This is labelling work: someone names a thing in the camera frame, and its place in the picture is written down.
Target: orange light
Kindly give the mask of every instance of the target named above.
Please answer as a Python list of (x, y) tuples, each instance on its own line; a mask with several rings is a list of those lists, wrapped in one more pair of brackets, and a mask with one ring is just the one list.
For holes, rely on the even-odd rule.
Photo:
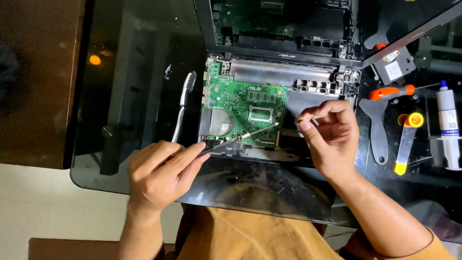
[(90, 56), (90, 63), (93, 65), (99, 65), (101, 64), (101, 59), (97, 55), (91, 55)]

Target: orange tool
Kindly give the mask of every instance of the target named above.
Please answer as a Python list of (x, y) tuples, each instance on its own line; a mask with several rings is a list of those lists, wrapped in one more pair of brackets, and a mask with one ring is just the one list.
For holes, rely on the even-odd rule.
[(402, 96), (412, 96), (415, 93), (416, 89), (419, 88), (425, 88), (425, 87), (431, 87), (431, 86), (436, 86), (438, 84), (432, 84), (428, 86), (423, 86), (423, 87), (414, 87), (414, 85), (405, 85), (405, 86), (399, 86), (399, 85), (390, 85), (388, 87), (383, 87), (376, 89), (372, 91), (369, 94), (369, 99), (374, 100), (374, 101), (379, 101), (381, 99), (383, 100), (390, 100)]

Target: orange shirt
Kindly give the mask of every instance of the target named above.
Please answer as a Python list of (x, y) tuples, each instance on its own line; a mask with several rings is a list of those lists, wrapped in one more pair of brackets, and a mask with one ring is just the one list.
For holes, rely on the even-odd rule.
[[(234, 210), (189, 207), (178, 231), (177, 260), (342, 260), (308, 221)], [(340, 254), (345, 259), (380, 260), (365, 236), (355, 234)], [(400, 260), (455, 257), (433, 234), (424, 249)]]

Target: person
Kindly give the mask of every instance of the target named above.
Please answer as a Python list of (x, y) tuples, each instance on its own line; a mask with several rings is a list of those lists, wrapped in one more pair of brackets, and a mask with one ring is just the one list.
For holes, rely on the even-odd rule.
[(335, 100), (307, 108), (296, 123), (314, 166), (361, 226), (340, 254), (311, 222), (196, 206), (185, 211), (176, 249), (165, 255), (160, 212), (189, 190), (210, 155), (196, 158), (204, 143), (185, 149), (159, 142), (130, 161), (131, 196), (119, 259), (455, 259), (429, 228), (356, 171), (359, 130), (350, 103)]

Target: toothbrush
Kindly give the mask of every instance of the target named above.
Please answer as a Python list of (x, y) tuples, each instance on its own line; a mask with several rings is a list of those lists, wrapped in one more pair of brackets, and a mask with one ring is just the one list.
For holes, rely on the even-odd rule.
[(183, 116), (184, 116), (184, 105), (186, 103), (186, 92), (193, 91), (194, 84), (196, 83), (197, 73), (193, 71), (189, 73), (186, 77), (186, 80), (183, 84), (183, 92), (181, 93), (180, 98), (180, 112), (178, 113), (178, 120), (176, 121), (176, 128), (173, 134), (172, 142), (177, 142), (178, 137), (180, 136), (180, 129), (183, 123)]

